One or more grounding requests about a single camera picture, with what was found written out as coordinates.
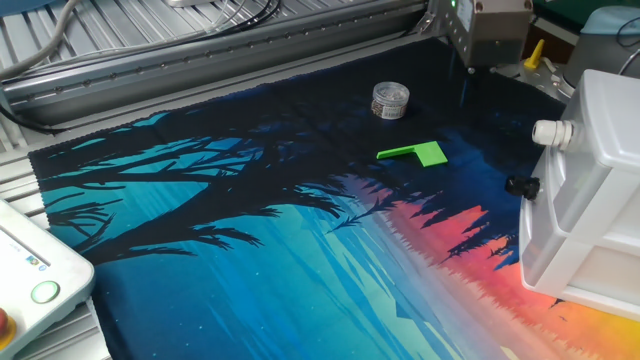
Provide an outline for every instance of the white plastic tank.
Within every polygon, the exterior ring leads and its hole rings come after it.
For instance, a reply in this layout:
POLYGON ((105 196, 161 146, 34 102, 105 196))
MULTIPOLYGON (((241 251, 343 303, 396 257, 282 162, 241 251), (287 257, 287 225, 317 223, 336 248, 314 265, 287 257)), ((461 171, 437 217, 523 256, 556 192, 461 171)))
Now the white plastic tank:
POLYGON ((640 321, 640 80, 585 71, 547 145, 520 212, 530 290, 640 321))

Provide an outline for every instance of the yellow lever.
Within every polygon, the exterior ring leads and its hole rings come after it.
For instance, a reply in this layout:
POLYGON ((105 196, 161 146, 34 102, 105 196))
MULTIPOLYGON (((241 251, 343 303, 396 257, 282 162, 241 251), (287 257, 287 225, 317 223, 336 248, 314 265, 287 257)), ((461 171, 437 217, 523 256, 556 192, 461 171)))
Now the yellow lever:
POLYGON ((536 45, 535 50, 533 50, 533 54, 531 57, 525 60, 524 67, 527 69, 535 70, 540 65, 540 56, 542 56, 542 47, 544 46, 544 40, 538 41, 538 45, 536 45))

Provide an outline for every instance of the white plastic housing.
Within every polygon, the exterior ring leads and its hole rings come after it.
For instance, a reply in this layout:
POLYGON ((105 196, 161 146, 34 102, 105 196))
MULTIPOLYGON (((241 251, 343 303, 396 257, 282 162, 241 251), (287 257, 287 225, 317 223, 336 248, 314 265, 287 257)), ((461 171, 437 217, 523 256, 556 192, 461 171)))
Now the white plastic housing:
POLYGON ((557 147, 565 150, 573 136, 571 121, 538 120, 531 135, 533 142, 544 146, 557 147))
POLYGON ((11 316, 17 333, 0 360, 9 360, 53 323, 87 300, 94 285, 90 262, 0 199, 0 308, 11 316), (60 292, 37 304, 34 287, 54 281, 60 292))
POLYGON ((640 80, 587 70, 520 212, 528 289, 640 321, 640 80))

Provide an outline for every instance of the green button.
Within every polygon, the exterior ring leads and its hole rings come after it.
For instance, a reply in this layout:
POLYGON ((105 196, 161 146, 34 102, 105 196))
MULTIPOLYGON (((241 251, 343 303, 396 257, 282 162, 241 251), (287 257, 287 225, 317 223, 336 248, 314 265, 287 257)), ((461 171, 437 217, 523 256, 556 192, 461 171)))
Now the green button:
POLYGON ((38 284, 31 291, 31 299, 37 304, 46 304, 60 293, 60 285, 53 281, 38 284))

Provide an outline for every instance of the red emergency button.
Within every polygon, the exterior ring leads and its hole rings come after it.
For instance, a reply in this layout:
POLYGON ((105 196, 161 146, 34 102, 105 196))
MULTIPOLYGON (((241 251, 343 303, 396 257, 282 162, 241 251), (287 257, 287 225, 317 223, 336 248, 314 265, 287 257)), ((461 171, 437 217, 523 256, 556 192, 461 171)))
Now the red emergency button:
POLYGON ((0 351, 9 346, 14 336, 16 336, 16 322, 0 309, 0 351))

